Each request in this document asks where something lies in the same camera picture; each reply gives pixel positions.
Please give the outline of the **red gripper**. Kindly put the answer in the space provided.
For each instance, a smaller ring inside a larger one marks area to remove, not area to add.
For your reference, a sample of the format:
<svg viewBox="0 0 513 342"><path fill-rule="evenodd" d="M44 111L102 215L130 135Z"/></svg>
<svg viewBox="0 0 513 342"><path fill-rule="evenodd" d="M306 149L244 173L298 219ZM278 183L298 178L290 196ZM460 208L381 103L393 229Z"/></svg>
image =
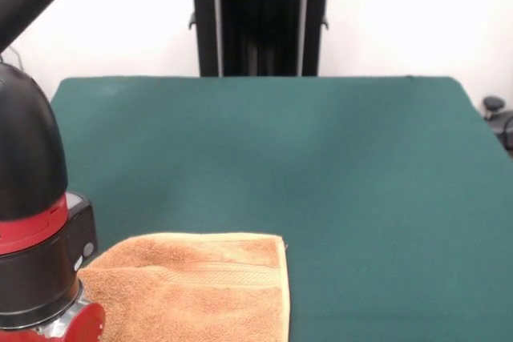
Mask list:
<svg viewBox="0 0 513 342"><path fill-rule="evenodd" d="M80 300L51 322L28 329L1 330L1 342L100 341L105 319L100 304Z"/></svg>

